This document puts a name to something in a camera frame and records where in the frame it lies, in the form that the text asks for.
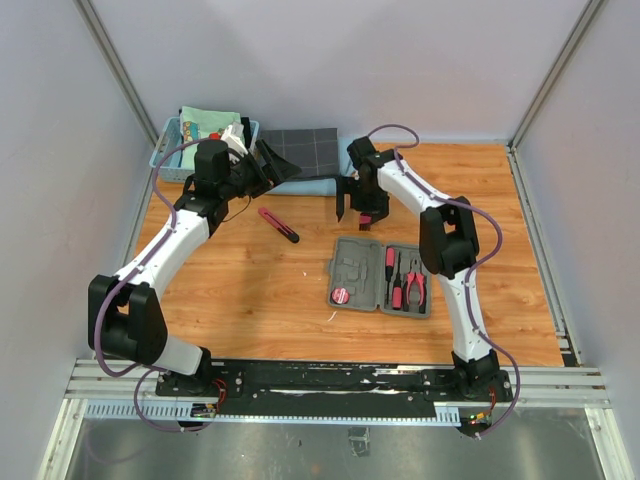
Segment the pink hex key set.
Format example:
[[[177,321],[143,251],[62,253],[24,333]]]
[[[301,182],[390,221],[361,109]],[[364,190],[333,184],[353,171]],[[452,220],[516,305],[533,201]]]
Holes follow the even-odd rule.
[[[359,215],[359,230],[369,231],[372,225],[372,217],[369,214],[361,213]]]

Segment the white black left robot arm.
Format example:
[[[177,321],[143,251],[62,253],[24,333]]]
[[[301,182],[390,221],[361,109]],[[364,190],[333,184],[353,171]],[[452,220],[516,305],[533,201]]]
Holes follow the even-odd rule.
[[[167,201],[169,217],[153,240],[111,276],[98,275],[88,287],[88,344],[103,371],[114,378],[107,356],[133,366],[179,375],[190,394],[207,393],[215,383],[208,349],[168,332],[161,298],[186,260],[216,232],[235,198],[255,199],[300,174],[300,167],[277,154],[265,141],[256,154],[242,154],[225,141],[202,138],[193,174],[176,202]]]

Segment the pink black pliers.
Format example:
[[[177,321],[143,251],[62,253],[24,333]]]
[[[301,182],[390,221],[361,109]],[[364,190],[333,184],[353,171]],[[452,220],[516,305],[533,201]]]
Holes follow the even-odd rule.
[[[403,310],[409,313],[425,314],[427,303],[426,276],[419,257],[409,261],[403,293]]]

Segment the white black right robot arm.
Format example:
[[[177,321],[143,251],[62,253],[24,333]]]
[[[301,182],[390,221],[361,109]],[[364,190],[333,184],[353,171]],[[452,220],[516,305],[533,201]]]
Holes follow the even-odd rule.
[[[452,198],[422,179],[396,148],[379,151],[368,137],[347,147],[355,177],[336,181],[336,215],[344,215],[344,197],[359,213],[359,228],[369,229],[389,215],[389,198],[397,198],[419,219],[418,250],[422,264],[440,283],[453,332],[451,388],[466,400],[493,391],[495,399],[512,398],[500,370],[497,347],[484,326],[476,288],[480,265],[473,206]]]

